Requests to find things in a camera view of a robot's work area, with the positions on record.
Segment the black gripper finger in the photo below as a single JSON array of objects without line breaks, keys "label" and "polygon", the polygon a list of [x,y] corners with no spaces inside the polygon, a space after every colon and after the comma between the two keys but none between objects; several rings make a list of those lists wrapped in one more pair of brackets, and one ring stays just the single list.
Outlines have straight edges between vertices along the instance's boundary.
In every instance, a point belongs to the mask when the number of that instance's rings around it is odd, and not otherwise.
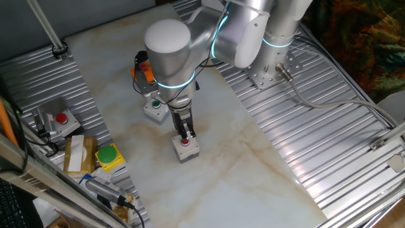
[{"label": "black gripper finger", "polygon": [[178,135],[181,136],[182,140],[185,141],[186,140],[186,130],[184,128],[184,126],[182,124],[177,124],[175,126]]},{"label": "black gripper finger", "polygon": [[192,138],[195,138],[196,133],[194,132],[194,127],[192,124],[186,123],[185,124],[185,131],[186,131],[186,136],[188,140],[191,140]]}]

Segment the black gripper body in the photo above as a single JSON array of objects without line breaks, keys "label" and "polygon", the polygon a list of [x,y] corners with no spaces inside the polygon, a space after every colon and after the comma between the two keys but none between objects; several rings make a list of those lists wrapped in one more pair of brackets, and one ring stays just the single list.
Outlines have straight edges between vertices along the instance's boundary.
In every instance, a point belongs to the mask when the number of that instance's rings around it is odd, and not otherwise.
[{"label": "black gripper body", "polygon": [[187,124],[189,127],[194,126],[191,106],[185,106],[181,108],[175,108],[171,106],[170,112],[175,127],[181,127],[184,124]]}]

